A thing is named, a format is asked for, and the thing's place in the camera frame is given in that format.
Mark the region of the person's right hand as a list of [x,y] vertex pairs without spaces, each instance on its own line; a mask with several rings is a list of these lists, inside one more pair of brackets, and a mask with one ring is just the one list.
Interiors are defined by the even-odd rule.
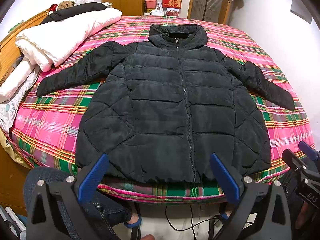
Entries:
[[295,222],[295,229],[308,233],[319,230],[319,210],[303,202]]

